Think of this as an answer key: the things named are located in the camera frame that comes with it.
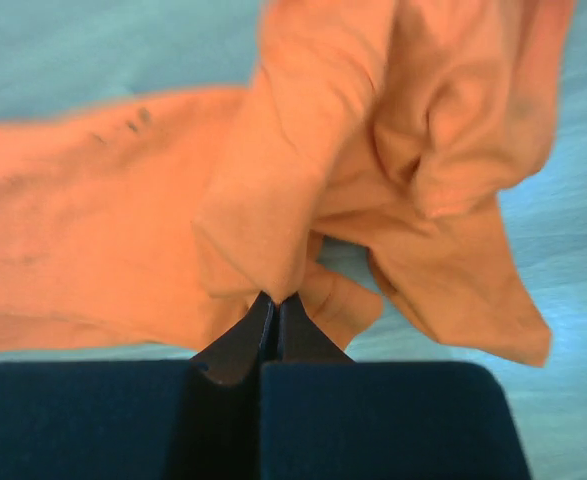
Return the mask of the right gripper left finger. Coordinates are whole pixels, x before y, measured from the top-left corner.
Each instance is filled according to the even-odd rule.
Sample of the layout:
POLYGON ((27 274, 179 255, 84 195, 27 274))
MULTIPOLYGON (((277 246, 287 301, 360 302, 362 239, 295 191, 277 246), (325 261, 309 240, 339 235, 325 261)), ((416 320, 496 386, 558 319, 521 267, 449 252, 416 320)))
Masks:
POLYGON ((189 360, 0 363, 0 479, 253 479, 260 295, 189 360))

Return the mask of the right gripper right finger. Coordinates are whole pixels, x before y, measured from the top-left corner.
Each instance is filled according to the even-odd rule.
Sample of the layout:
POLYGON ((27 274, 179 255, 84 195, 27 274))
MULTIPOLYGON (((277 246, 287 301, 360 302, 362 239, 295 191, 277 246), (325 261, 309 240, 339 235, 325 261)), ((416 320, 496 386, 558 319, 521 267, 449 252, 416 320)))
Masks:
POLYGON ((527 479, 502 386, 461 361, 357 363, 308 318, 279 309, 260 379, 264 479, 527 479))

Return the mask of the orange t-shirt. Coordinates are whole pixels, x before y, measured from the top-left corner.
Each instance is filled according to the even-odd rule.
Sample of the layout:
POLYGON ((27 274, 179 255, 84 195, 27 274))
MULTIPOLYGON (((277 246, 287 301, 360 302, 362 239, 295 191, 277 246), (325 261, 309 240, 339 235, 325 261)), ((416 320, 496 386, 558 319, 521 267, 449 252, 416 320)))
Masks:
POLYGON ((540 367, 498 193, 556 132, 570 1, 271 1, 246 87, 0 124, 0 351, 200 350, 259 293, 339 347, 384 300, 540 367))

